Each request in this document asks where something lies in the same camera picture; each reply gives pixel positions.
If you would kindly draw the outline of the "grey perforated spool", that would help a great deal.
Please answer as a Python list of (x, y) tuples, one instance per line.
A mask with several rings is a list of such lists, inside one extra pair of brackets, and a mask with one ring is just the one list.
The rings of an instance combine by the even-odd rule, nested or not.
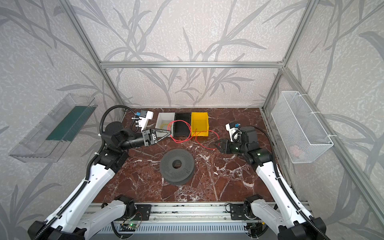
[(160, 173), (170, 185), (186, 184), (195, 173), (193, 155), (184, 149), (174, 149), (167, 152), (161, 159)]

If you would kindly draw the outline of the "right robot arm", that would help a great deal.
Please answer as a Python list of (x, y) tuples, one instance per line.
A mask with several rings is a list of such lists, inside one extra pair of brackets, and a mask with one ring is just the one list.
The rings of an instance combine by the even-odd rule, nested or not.
[(259, 218), (279, 240), (327, 240), (327, 227), (321, 218), (314, 218), (296, 197), (281, 175), (274, 150), (264, 149), (258, 141), (258, 132), (268, 134), (259, 127), (226, 125), (228, 139), (215, 142), (222, 154), (238, 155), (252, 167), (271, 193), (277, 209), (272, 208), (261, 196), (249, 197), (244, 202), (248, 219)]

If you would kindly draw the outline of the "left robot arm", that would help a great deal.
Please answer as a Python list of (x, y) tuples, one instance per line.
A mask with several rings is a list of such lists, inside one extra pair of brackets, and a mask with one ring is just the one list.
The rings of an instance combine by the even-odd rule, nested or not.
[(153, 117), (152, 113), (146, 111), (134, 113), (141, 132), (126, 129), (118, 121), (105, 126), (107, 115), (115, 109), (133, 111), (124, 105), (112, 106), (105, 111), (99, 126), (102, 144), (88, 163), (85, 178), (43, 222), (35, 221), (29, 227), (28, 235), (32, 240), (88, 240), (107, 224), (136, 216), (134, 199), (120, 195), (90, 217), (82, 219), (93, 199), (123, 167), (130, 149), (156, 145), (172, 134), (169, 129), (146, 129)]

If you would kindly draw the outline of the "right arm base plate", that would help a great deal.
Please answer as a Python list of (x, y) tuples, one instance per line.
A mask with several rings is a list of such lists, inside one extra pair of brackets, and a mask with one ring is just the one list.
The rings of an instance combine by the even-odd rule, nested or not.
[(233, 221), (247, 221), (247, 220), (255, 220), (256, 217), (251, 215), (248, 210), (246, 210), (245, 204), (229, 204), (229, 209), (227, 212), (231, 215), (231, 220)]

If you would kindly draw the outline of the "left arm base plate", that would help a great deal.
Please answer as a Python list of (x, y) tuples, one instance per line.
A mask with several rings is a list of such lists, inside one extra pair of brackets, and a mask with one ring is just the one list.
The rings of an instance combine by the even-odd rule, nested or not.
[(126, 221), (148, 221), (151, 214), (152, 205), (147, 204), (130, 204), (127, 206), (127, 209), (124, 215), (119, 220)]

